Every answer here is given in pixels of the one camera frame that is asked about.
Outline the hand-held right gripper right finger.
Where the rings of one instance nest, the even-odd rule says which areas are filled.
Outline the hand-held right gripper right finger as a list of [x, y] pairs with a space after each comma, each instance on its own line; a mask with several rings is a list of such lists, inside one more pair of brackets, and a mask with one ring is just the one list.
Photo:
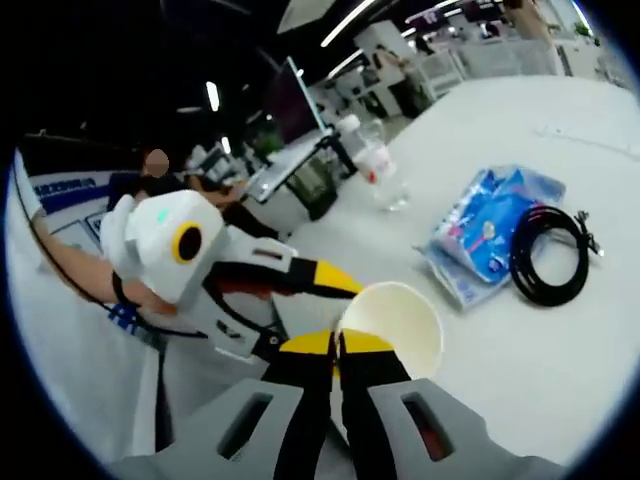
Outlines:
[[342, 420], [360, 479], [558, 479], [561, 466], [494, 442], [485, 420], [428, 379], [413, 380], [392, 345], [344, 329]]

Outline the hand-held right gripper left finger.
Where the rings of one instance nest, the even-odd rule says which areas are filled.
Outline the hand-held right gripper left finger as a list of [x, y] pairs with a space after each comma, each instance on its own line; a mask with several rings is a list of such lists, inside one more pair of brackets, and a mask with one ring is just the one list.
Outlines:
[[170, 446], [108, 471], [115, 479], [312, 479], [330, 422], [333, 370], [330, 330], [289, 340], [262, 378], [199, 408]]

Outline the person's left hand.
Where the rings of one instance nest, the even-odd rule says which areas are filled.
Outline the person's left hand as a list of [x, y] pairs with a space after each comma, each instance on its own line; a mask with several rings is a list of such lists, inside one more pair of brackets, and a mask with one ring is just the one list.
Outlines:
[[140, 281], [126, 282], [123, 286], [125, 296], [134, 304], [160, 315], [173, 316], [177, 307], [157, 296]]

